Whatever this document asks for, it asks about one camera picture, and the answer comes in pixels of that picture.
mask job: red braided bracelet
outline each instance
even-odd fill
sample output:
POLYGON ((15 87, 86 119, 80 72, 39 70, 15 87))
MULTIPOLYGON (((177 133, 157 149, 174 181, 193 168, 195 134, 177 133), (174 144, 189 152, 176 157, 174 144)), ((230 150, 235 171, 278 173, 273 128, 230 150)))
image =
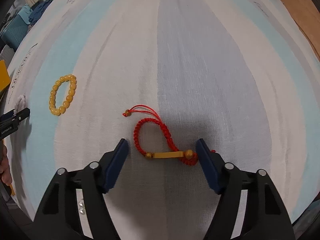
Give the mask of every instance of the red braided bracelet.
MULTIPOLYGON (((136 105, 134 107, 132 107, 131 109, 127 109, 122 115, 125 117, 130 116, 132 113, 145 113, 145 114, 151 114, 152 116, 154 116, 155 118, 143 118, 141 119, 135 126, 134 131, 133 131, 133 141, 134 141, 134 145, 136 146, 137 150, 146 158, 148 159, 152 159, 153 158, 153 154, 144 151, 139 143, 139 131, 142 127, 142 125, 144 125, 147 122, 153 122, 157 125, 160 126, 160 129, 162 130, 164 137, 167 140, 167 144, 169 146, 169 148, 173 151, 173 152, 179 152, 180 150, 176 147, 176 145, 174 144, 172 138, 171 138, 171 133, 168 129, 168 127, 162 122, 160 116, 157 114, 157 112, 155 110, 153 110, 151 107, 149 106, 145 106, 145 105, 136 105), (144 108, 147 110, 137 110, 137 108, 144 108)), ((196 165, 197 161, 198 161, 198 155, 195 152, 192 152, 191 150, 187 150, 184 153, 183 157, 179 157, 179 160, 182 161, 184 164, 189 165, 189 166, 193 166, 196 165)))

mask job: blue clothing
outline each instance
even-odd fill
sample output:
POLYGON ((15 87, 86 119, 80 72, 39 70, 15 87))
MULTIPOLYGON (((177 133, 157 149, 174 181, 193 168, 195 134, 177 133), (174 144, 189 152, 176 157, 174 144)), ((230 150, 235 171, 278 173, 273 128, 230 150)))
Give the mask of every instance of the blue clothing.
POLYGON ((29 17, 32 14, 32 9, 29 5, 26 4, 25 6, 23 6, 21 10, 18 12, 18 14, 26 24, 30 24, 29 17))
POLYGON ((36 22, 41 18, 44 11, 50 5, 53 0, 45 0, 44 2, 40 3, 35 10, 29 16, 30 25, 35 25, 36 22))

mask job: yellow bead bracelet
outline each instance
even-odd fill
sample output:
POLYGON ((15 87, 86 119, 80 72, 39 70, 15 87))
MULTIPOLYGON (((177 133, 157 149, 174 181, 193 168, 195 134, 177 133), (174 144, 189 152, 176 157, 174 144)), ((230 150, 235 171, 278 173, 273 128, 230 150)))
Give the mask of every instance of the yellow bead bracelet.
POLYGON ((59 116, 60 114, 63 114, 66 109, 70 106, 70 103, 73 100, 73 96, 76 93, 76 87, 77 87, 77 80, 76 77, 72 74, 65 75, 64 77, 60 77, 59 80, 56 81, 56 83, 53 85, 52 90, 50 92, 49 97, 49 109, 51 111, 51 114, 59 116), (70 81, 70 90, 68 92, 68 95, 66 97, 66 100, 63 101, 62 106, 59 108, 56 108, 56 94, 63 82, 70 81))

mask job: metal screw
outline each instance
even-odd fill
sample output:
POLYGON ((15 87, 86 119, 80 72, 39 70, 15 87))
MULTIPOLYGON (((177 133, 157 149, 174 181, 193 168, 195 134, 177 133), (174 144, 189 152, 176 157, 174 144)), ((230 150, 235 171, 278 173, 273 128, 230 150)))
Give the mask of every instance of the metal screw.
POLYGON ((228 170, 232 170, 234 168, 234 165, 232 163, 226 163, 224 167, 228 170))
POLYGON ((79 207, 84 208, 84 202, 83 201, 79 201, 79 207))
POLYGON ((263 169, 261 170, 258 170, 258 173, 261 175, 261 176, 266 176, 267 172, 263 169))
POLYGON ((81 215, 85 215, 85 209, 84 208, 79 208, 79 213, 81 215))
POLYGON ((99 167, 99 163, 97 163, 97 162, 92 162, 92 163, 90 163, 89 167, 90 167, 91 169, 98 168, 98 167, 99 167))
POLYGON ((65 171, 66 171, 65 168, 60 168, 60 169, 57 170, 57 173, 58 173, 59 175, 62 175, 65 171))

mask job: blue gripper pad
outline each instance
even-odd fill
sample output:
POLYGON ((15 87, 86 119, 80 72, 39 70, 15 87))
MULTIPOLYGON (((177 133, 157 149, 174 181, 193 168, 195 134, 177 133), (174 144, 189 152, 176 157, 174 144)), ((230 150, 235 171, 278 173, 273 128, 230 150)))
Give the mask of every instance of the blue gripper pad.
POLYGON ((219 185, 219 177, 221 174, 222 162, 224 165, 223 159, 220 157, 218 153, 212 153, 207 147, 207 145, 205 144, 203 139, 197 140, 196 152, 198 154, 199 162, 201 164, 203 173, 205 175, 205 178, 207 179, 209 187, 213 189, 215 193, 221 194, 222 188, 219 185), (218 163, 216 164, 218 167, 216 167, 213 162, 215 159, 218 160, 218 163))
POLYGON ((115 150, 113 151, 113 157, 110 161, 108 167, 103 171, 105 175, 105 180, 103 183, 103 191, 107 193, 112 189, 118 179, 119 173, 122 169, 125 159, 129 153, 129 144, 125 139, 121 139, 115 150))

